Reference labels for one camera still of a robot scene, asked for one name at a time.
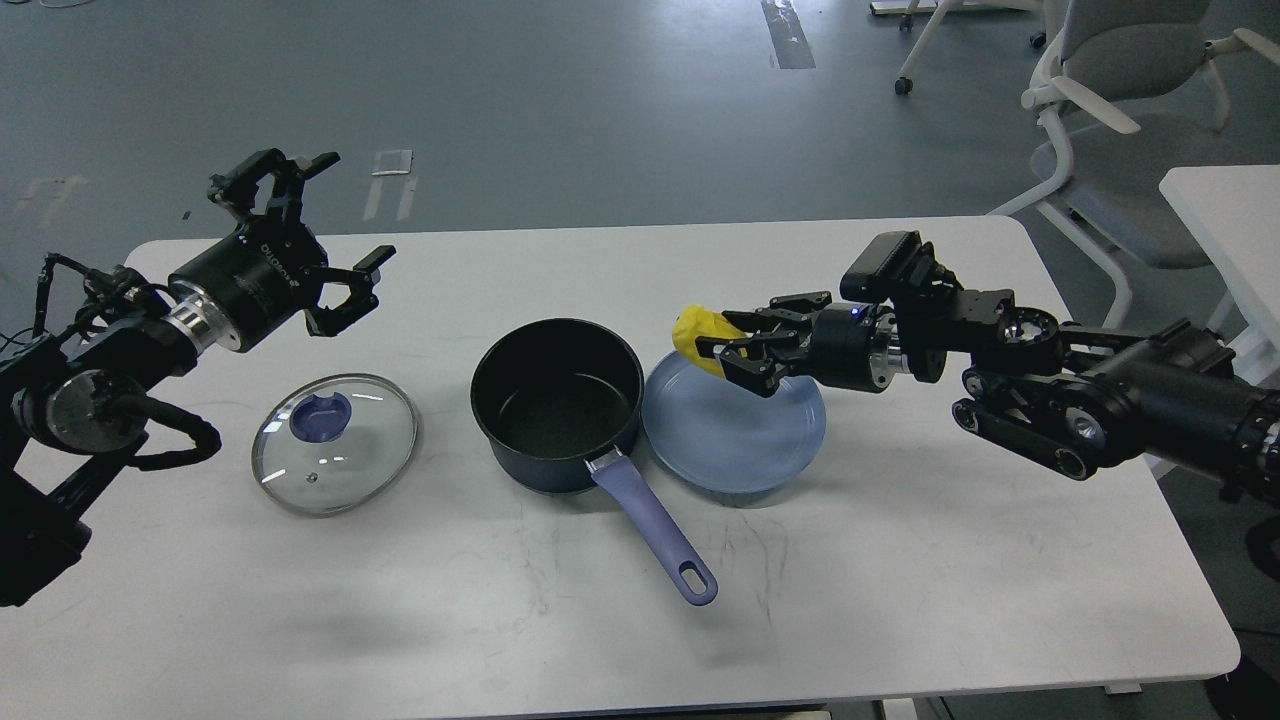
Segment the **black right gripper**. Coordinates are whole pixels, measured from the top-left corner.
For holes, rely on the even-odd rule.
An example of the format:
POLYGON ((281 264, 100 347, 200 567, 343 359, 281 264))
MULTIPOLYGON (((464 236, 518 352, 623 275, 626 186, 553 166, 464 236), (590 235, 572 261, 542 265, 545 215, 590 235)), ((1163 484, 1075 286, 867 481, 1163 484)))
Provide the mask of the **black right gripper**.
POLYGON ((776 296, 749 311, 723 311, 742 334, 699 336, 695 350, 717 361, 727 382, 765 398, 791 375, 837 389, 887 389, 893 314, 879 305, 831 304, 829 291, 817 291, 776 296))

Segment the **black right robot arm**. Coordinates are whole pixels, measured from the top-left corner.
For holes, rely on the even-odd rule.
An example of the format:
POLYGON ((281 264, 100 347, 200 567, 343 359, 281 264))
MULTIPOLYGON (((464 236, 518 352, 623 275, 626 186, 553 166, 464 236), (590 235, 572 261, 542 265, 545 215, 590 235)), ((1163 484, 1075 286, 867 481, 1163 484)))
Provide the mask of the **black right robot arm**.
POLYGON ((1221 498, 1277 502, 1277 392, 1187 320, 1155 334, 1061 322, 1011 290, 969 290, 915 231, 874 237, 838 293, 773 297, 749 311, 687 309, 676 348, 769 397, 785 378, 879 393, 897 375, 938 382, 964 354, 968 433, 1074 480, 1149 455, 1222 483, 1221 498))

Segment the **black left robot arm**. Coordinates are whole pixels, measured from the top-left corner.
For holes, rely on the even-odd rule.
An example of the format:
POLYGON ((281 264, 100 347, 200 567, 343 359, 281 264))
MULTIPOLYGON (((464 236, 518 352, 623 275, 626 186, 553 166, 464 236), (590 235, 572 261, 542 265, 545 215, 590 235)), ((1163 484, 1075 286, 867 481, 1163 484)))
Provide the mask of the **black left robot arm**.
POLYGON ((201 416, 151 396, 214 345, 248 352, 292 316, 333 337, 379 304, 390 245, 335 268, 302 218, 305 186, 337 152, 265 149, 207 196, 234 229, 165 282, 49 252, 28 342, 3 361, 1 602, 20 607, 81 561, 83 515, 127 468, 164 471, 221 448, 201 416))

